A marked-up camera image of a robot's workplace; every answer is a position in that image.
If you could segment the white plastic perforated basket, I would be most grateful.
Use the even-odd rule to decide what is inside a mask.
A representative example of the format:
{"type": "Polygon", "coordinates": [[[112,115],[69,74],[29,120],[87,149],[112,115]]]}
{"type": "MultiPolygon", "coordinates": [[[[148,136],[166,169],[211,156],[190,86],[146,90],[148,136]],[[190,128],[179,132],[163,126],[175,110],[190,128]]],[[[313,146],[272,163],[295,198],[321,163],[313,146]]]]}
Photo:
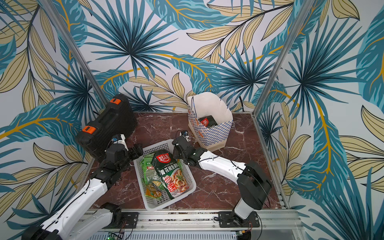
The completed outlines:
{"type": "Polygon", "coordinates": [[[184,193],[182,193],[180,196],[178,196],[174,199],[170,199],[170,197],[167,195],[167,193],[165,191],[161,191],[162,195],[159,199],[154,199],[154,198],[146,195],[146,186],[145,186],[145,182],[144,182],[144,174],[143,174],[143,169],[140,167],[140,162],[142,161],[142,159],[145,155],[151,154],[157,150],[167,150],[167,151],[173,153],[174,146],[172,144],[172,141],[173,141],[172,139],[169,139],[169,140],[161,141],[161,142],[158,142],[156,144],[145,147],[145,148],[143,148],[144,155],[139,157],[138,159],[134,160],[134,167],[135,167],[136,175],[138,178],[139,187],[140,187],[141,195],[143,198],[143,202],[144,202],[146,210],[148,210],[149,212],[154,212],[157,210],[164,209],[164,208],[166,208],[166,207],[168,207],[168,206],[170,206],[170,205],[172,205],[178,201],[181,201],[182,199],[191,195],[197,188],[197,183],[193,177],[193,174],[192,174],[189,166],[184,164],[182,161],[179,161],[181,164],[181,170],[184,174],[184,177],[186,179],[186,182],[187,182],[189,188],[184,193]]]}

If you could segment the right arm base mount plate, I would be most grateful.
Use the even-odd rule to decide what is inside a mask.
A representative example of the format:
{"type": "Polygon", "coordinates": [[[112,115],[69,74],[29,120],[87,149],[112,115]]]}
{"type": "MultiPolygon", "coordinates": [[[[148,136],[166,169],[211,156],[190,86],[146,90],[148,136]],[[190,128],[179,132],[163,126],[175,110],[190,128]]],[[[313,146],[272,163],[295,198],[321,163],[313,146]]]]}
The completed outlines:
{"type": "Polygon", "coordinates": [[[234,212],[222,211],[218,212],[218,216],[214,217],[215,221],[219,222],[220,228],[258,228],[260,224],[260,218],[257,212],[251,212],[250,215],[243,220],[237,216],[234,212]]]}

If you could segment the large dark green condiment packet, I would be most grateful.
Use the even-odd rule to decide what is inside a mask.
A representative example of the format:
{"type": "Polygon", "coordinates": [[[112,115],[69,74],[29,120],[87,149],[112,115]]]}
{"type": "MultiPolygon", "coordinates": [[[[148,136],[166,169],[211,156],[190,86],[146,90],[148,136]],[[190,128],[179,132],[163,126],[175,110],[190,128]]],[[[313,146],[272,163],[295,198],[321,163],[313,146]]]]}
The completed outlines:
{"type": "Polygon", "coordinates": [[[189,189],[189,185],[178,161],[169,151],[156,151],[153,156],[152,165],[160,177],[170,199],[179,197],[189,189]]]}

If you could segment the blue checkered paper bag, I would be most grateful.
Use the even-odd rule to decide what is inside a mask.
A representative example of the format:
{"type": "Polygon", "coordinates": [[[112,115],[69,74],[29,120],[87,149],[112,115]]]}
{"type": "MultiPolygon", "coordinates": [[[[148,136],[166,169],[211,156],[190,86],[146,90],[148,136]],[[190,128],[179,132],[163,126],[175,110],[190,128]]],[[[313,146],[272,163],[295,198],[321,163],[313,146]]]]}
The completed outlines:
{"type": "Polygon", "coordinates": [[[187,97],[189,128],[199,145],[211,152],[225,147],[233,124],[233,115],[226,103],[211,92],[187,97]],[[213,116],[217,126],[204,127],[199,119],[213,116]]]}

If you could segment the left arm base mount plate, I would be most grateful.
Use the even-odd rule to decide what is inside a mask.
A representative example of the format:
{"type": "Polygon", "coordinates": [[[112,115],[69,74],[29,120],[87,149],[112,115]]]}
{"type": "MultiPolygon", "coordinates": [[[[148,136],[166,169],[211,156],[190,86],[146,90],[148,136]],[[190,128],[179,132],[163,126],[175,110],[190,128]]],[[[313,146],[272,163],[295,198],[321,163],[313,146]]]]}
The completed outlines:
{"type": "Polygon", "coordinates": [[[113,213],[112,221],[103,229],[135,229],[139,212],[113,213]]]}

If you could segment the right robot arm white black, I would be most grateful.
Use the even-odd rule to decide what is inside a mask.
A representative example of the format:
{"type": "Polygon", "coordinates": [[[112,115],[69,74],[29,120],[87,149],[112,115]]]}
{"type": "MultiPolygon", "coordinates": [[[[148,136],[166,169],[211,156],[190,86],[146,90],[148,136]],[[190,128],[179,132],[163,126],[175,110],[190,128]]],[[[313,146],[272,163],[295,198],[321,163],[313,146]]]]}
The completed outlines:
{"type": "Polygon", "coordinates": [[[194,148],[185,137],[177,137],[172,142],[174,156],[192,167],[219,174],[237,184],[241,198],[227,217],[219,217],[226,223],[242,225],[254,214],[261,210],[266,201],[272,183],[256,162],[235,162],[215,155],[204,148],[194,148]]]}

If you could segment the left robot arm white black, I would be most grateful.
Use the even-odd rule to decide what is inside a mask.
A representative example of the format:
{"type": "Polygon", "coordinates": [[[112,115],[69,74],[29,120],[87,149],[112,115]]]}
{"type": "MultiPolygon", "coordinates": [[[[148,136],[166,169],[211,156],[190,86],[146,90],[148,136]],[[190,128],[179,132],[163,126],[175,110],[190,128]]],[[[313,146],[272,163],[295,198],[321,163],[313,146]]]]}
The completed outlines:
{"type": "Polygon", "coordinates": [[[124,144],[110,145],[105,159],[91,173],[88,183],[52,217],[37,226],[28,227],[23,240],[87,240],[99,230],[123,228],[128,222],[118,205],[105,203],[91,217],[79,223],[88,209],[103,196],[128,170],[131,162],[143,155],[141,145],[127,148],[124,144]]]}

